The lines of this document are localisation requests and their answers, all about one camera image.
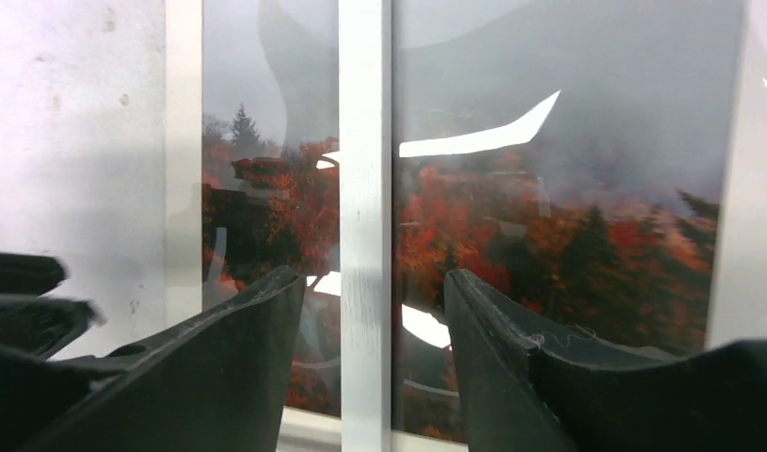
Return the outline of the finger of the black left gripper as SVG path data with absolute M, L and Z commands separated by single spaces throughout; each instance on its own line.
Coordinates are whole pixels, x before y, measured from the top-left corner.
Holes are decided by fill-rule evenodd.
M 66 268 L 54 257 L 0 252 L 0 294 L 38 296 L 66 279 Z
M 0 296 L 0 346 L 47 359 L 104 316 L 90 300 Z

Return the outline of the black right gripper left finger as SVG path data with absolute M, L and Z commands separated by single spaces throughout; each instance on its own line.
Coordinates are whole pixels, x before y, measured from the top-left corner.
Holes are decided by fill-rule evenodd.
M 0 451 L 273 451 L 306 282 L 246 290 L 106 356 L 0 345 Z

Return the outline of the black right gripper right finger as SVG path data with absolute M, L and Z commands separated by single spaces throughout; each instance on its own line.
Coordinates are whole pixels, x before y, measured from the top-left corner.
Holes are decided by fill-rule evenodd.
M 767 451 L 767 339 L 647 355 L 444 280 L 471 451 Z

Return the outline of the white picture frame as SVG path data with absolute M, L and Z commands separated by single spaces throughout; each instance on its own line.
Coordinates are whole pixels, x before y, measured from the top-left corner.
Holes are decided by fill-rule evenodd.
M 346 451 L 407 443 L 393 425 L 393 2 L 338 7 Z M 705 346 L 647 355 L 767 339 L 767 1 L 742 2 Z

